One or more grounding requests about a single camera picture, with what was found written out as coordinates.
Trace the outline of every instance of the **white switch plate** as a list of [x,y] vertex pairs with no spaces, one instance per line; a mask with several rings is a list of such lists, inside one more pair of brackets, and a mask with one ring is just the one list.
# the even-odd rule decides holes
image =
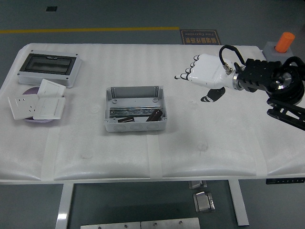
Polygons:
[[34,120],[61,119],[66,98],[41,98],[38,101]]
[[38,95],[24,94],[16,98],[9,97],[9,103],[15,120],[30,118],[36,113]]
[[62,97],[66,90],[66,86],[43,79],[38,90],[38,97]]

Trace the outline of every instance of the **white tape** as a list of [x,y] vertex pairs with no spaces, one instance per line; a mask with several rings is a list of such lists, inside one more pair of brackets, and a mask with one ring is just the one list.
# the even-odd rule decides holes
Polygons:
[[41,168],[41,180],[53,181],[54,180],[54,166],[57,155],[57,147],[59,140],[60,128],[54,127],[49,129],[49,134],[46,142],[46,148],[44,150],[42,168]]
[[147,135],[147,149],[148,149],[150,178],[161,179],[162,165],[161,165],[161,156],[159,149],[159,137],[157,131],[155,131],[155,134]]
[[252,155],[255,159],[256,176],[265,177],[267,176],[268,172],[267,164],[256,134],[251,128],[249,128],[249,131],[247,131],[246,134],[249,142],[249,148],[252,150]]

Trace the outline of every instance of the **open box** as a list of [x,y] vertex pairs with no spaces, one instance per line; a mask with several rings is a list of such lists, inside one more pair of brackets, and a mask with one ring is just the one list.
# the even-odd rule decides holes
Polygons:
[[[106,92],[105,126],[108,132],[165,129],[167,114],[163,87],[110,87]],[[162,114],[160,118],[147,121],[156,112]]]

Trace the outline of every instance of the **robotic arm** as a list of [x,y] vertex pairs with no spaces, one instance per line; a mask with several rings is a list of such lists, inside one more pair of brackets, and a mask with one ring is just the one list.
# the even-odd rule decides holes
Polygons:
[[[224,49],[232,50],[242,66],[223,59]],[[305,109],[296,106],[304,95],[305,63],[298,57],[290,57],[282,65],[280,61],[267,62],[247,59],[244,61],[238,49],[225,45],[219,57],[202,54],[194,57],[191,67],[175,79],[188,80],[199,86],[210,88],[202,102],[215,102],[225,93],[225,87],[255,92],[263,90],[269,96],[267,103],[272,109],[267,114],[273,118],[305,130]]]

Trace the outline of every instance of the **yellow floor line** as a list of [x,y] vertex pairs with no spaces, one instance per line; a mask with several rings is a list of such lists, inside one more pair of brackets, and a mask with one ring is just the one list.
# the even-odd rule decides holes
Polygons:
[[162,31],[162,30],[179,30],[179,27],[130,27],[130,28],[75,28],[75,29],[0,30],[0,33]]

